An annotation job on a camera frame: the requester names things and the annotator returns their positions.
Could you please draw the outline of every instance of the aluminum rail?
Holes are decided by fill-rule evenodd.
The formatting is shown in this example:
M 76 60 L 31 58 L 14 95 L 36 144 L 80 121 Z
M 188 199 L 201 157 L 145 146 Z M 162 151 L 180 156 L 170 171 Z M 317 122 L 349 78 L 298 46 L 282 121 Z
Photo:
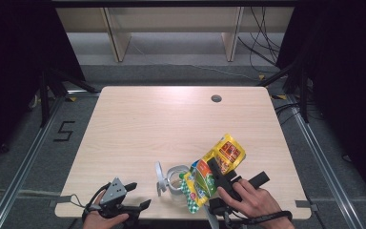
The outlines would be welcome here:
M 55 8 L 158 8 L 158 7 L 295 7 L 328 0 L 18 0 L 16 6 Z
M 51 107 L 51 116 L 48 119 L 45 126 L 41 127 L 37 133 L 36 138 L 34 139 L 33 143 L 31 144 L 28 153 L 26 154 L 25 158 L 23 159 L 22 164 L 20 165 L 16 175 L 14 176 L 13 180 L 11 181 L 10 186 L 6 190 L 4 196 L 0 201 L 0 228 L 2 227 L 10 208 L 12 207 L 13 203 L 16 201 L 17 194 L 19 193 L 20 188 L 23 185 L 26 177 L 29 174 L 31 166 L 35 161 L 38 152 L 51 128 L 52 122 L 57 114 L 59 108 L 64 102 L 64 97 L 57 97 Z
M 289 103 L 296 103 L 296 99 L 292 94 L 287 95 Z M 347 193 L 341 186 L 334 170 L 332 169 L 331 164 L 326 158 L 325 154 L 320 148 L 319 143 L 317 142 L 314 132 L 312 131 L 310 125 L 305 123 L 301 115 L 299 114 L 298 108 L 293 108 L 293 114 L 295 116 L 296 122 L 298 123 L 299 128 L 304 134 L 308 145 L 311 147 L 312 153 L 316 159 L 316 162 L 322 172 L 322 175 L 325 177 L 326 182 L 328 183 L 329 189 L 331 190 L 335 201 L 338 204 L 338 207 L 343 214 L 349 228 L 353 229 L 362 229 L 364 226 L 360 218 L 357 215 L 356 208 L 353 203 L 350 201 Z

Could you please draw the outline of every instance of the yellow snack bag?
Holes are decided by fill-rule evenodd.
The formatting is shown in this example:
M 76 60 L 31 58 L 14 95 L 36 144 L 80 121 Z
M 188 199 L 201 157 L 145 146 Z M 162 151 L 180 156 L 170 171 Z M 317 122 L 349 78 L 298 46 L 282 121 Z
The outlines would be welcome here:
M 213 173 L 207 161 L 215 157 L 223 175 L 235 169 L 246 157 L 245 150 L 229 134 L 225 134 L 201 159 L 195 161 L 182 182 L 191 213 L 195 213 L 216 192 Z
M 212 157 L 215 157 L 222 174 L 226 175 L 245 159 L 246 154 L 231 135 L 225 134 L 202 159 L 207 162 Z

